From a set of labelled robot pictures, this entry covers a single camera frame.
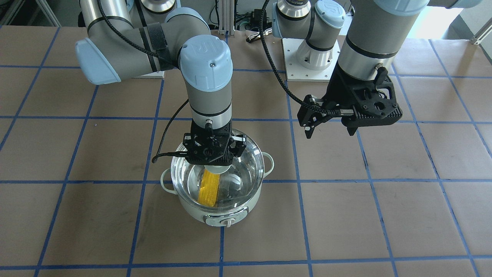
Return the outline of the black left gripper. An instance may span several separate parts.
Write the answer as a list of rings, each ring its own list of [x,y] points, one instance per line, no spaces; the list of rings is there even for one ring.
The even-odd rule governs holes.
[[[358,80],[343,71],[335,71],[322,98],[306,95],[298,111],[298,121],[304,127],[305,136],[311,139],[315,128],[332,118],[349,118],[355,114],[355,98],[351,88]],[[346,124],[350,136],[355,135],[359,128],[358,122]]]

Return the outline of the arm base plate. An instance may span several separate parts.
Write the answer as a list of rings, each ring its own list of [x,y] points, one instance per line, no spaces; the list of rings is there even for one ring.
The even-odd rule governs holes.
[[[134,70],[132,78],[151,78],[151,79],[163,79],[165,77],[165,71],[147,72],[145,70]]]
[[[303,39],[283,38],[282,44],[288,81],[330,81],[340,53],[337,40],[328,51],[312,49]]]

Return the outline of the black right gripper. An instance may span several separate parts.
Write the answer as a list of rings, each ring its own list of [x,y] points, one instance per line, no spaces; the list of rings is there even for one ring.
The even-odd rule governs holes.
[[[232,128],[232,121],[221,128],[213,128],[212,123],[201,127],[192,121],[190,132],[184,134],[183,146],[190,164],[227,166],[246,149],[246,135]]]

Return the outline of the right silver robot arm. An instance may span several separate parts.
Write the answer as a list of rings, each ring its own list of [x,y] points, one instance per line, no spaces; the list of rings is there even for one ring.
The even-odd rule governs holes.
[[[232,135],[231,52],[211,34],[201,15],[175,0],[81,0],[88,37],[76,42],[82,72],[92,84],[121,82],[177,68],[192,112],[184,152],[193,165],[228,167],[243,153],[244,138]]]

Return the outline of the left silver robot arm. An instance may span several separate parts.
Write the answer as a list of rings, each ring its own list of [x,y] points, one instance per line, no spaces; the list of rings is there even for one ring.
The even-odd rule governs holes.
[[[297,118],[306,138],[332,118],[340,118],[349,135],[358,128],[392,125],[402,117],[394,85],[388,75],[418,15],[427,6],[471,8],[478,0],[353,0],[355,14],[341,46],[322,98],[307,95]],[[273,35],[302,39],[297,59],[321,70],[331,63],[329,54],[345,21],[346,13],[333,0],[278,0],[272,7]]]

